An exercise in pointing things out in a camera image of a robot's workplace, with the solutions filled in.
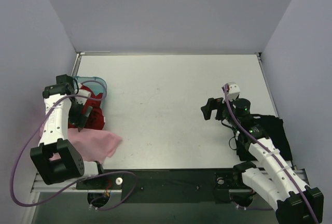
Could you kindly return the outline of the pink t shirt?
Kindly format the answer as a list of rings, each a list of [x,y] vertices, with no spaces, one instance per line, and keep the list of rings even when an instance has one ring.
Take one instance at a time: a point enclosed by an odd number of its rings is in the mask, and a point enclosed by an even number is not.
[[[103,163],[120,145],[122,138],[110,131],[69,128],[68,140],[80,153],[84,161]]]

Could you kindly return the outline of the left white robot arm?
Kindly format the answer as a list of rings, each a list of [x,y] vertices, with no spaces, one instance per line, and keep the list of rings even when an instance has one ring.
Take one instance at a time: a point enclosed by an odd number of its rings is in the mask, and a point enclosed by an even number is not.
[[[70,142],[68,126],[81,131],[92,114],[89,91],[78,87],[77,80],[69,75],[56,77],[56,84],[45,87],[43,98],[46,121],[37,147],[30,157],[47,185],[62,183],[73,178],[86,178],[95,189],[105,186],[107,176],[97,160],[85,161]]]

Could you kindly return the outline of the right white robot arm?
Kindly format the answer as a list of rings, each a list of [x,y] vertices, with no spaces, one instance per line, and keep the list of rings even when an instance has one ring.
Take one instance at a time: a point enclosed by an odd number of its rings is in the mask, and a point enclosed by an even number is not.
[[[216,111],[216,120],[227,121],[236,136],[237,147],[250,153],[264,168],[264,175],[253,162],[234,166],[232,183],[248,186],[274,210],[279,223],[321,223],[324,196],[310,187],[287,164],[275,147],[263,115],[250,113],[247,99],[226,103],[224,98],[209,98],[201,107],[204,119]]]

